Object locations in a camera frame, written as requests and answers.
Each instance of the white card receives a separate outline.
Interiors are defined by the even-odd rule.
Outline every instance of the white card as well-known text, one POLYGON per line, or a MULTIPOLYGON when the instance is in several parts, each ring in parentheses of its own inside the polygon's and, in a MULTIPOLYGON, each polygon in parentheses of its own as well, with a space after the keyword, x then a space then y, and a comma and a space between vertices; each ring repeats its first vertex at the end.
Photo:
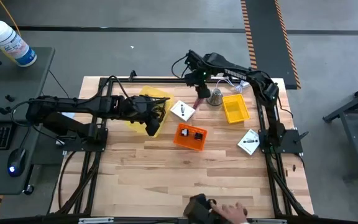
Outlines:
POLYGON ((241 149, 243 149, 248 154, 252 155, 255 152, 256 148, 259 146, 259 135, 254 130, 250 129, 247 134, 242 137, 242 139, 237 144, 241 149))
POLYGON ((175 105, 173 105, 171 108, 171 112, 176 114, 184 121, 188 121, 195 111, 196 110, 194 110, 191 106, 180 100, 178 100, 177 103, 175 103, 175 105))

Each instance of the computer mouse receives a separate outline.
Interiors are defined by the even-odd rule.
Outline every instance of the computer mouse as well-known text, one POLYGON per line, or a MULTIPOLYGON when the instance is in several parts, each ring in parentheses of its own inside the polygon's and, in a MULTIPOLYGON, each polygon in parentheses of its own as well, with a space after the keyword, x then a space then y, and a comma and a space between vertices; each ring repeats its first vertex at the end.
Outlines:
POLYGON ((11 177, 22 175, 25 166, 25 149, 18 148, 11 152, 7 160, 7 173, 11 177))

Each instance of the black desk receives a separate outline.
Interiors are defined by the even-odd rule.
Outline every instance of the black desk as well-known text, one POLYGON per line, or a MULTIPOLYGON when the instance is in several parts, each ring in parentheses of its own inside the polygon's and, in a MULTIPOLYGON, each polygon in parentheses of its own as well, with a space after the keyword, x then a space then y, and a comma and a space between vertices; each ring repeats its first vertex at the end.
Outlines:
MULTIPOLYGON (((34 50, 37 53, 37 61, 27 68, 18 67, 0 51, 0 61, 2 62, 0 65, 0 107, 13 107, 21 101, 36 98, 41 94, 55 50, 49 47, 35 47, 34 50), (8 102, 4 98, 6 94, 13 96, 15 101, 8 102)), ((26 111, 27 105, 20 106, 15 112, 15 119, 25 119, 26 111)), ((0 121, 10 121, 9 115, 0 113, 0 121)), ((38 142, 39 133, 33 129, 30 130, 29 137, 24 144, 24 148, 27 150, 25 171, 20 177, 10 177, 7 173, 7 158, 11 151, 19 147, 26 131, 27 127, 17 127, 9 150, 0 151, 0 194, 2 195, 20 194, 28 184, 34 164, 33 153, 37 145, 41 144, 38 142)), ((49 144, 53 147, 54 140, 49 139, 49 144)))

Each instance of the blue label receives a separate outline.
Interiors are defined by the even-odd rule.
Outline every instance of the blue label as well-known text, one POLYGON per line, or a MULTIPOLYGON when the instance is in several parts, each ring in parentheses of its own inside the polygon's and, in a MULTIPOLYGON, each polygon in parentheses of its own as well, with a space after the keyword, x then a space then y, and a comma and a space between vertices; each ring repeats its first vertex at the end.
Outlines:
POLYGON ((28 63, 32 62, 35 58, 35 52, 29 47, 29 50, 23 57, 15 59, 17 63, 20 65, 27 65, 28 63))

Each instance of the butcher block tabletop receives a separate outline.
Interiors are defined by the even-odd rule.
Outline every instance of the butcher block tabletop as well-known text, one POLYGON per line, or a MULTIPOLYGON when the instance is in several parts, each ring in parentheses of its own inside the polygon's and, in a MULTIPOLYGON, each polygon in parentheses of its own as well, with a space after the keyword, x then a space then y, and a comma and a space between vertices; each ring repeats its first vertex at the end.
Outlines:
MULTIPOLYGON (((99 79, 100 77, 84 77, 81 99, 90 98, 97 92, 99 79)), ((283 108, 290 110, 283 79, 273 80, 280 88, 283 108)), ((173 94, 174 102, 182 100, 193 106, 197 98, 195 88, 187 87, 184 83, 122 85, 129 96, 138 95, 143 86, 148 85, 173 94)), ((215 85, 208 84, 209 89, 213 89, 215 85)), ((237 94, 227 83, 220 82, 218 87, 225 96, 237 94)), ((123 95, 116 82, 112 93, 123 95)), ((187 149, 173 143, 177 126, 184 121, 170 111, 167 111, 167 120, 157 138, 136 133, 124 121, 109 120, 108 142, 101 157, 91 215, 181 217, 189 198, 203 193, 207 198, 216 199, 218 203, 241 202, 248 209, 249 218, 273 217, 264 155, 257 149, 250 156, 237 146, 249 129, 260 129, 252 88, 245 88, 242 95, 250 115, 248 120, 229 124, 223 106, 210 106, 204 101, 186 122, 208 131, 203 151, 187 149)), ((291 115, 286 111, 278 111, 285 127, 293 128, 291 115)), ((82 123, 91 122, 88 114, 76 114, 75 119, 82 123)), ((67 165, 62 180, 62 204, 78 185, 83 158, 84 153, 77 152, 67 165)), ((313 213, 300 158, 293 154, 282 154, 282 160, 288 188, 302 206, 313 213)), ((85 189, 83 208, 87 191, 85 189)), ((277 193, 280 208, 284 211, 281 190, 277 193)), ((57 195, 56 188, 50 212, 58 210, 57 195)))

